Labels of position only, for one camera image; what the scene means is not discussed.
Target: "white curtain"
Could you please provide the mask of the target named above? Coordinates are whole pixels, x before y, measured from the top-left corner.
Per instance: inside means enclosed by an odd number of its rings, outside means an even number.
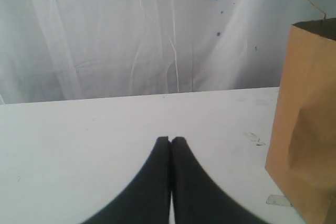
[[[304,0],[0,0],[0,103],[277,86],[290,25],[322,17]]]

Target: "black object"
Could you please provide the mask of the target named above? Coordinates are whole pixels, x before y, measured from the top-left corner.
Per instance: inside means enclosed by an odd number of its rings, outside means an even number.
[[[266,224],[211,180],[183,137],[175,138],[171,149],[176,224]]]
[[[133,181],[83,224],[168,224],[171,199],[170,147],[159,137]]]

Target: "table surface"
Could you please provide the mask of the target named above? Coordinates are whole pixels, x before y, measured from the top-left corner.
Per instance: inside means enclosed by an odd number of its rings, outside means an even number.
[[[278,88],[0,106],[0,223],[81,223],[132,180],[158,136],[269,223],[304,223],[265,171]]]

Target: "white fabric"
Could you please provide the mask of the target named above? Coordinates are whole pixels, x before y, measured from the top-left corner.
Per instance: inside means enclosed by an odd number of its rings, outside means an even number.
[[[322,17],[304,0],[0,0],[0,103],[277,86],[290,24]]]

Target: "paper bag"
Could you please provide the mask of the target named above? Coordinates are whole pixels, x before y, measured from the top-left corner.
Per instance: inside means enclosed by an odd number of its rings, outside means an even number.
[[[336,223],[336,19],[292,25],[266,170],[308,224]]]

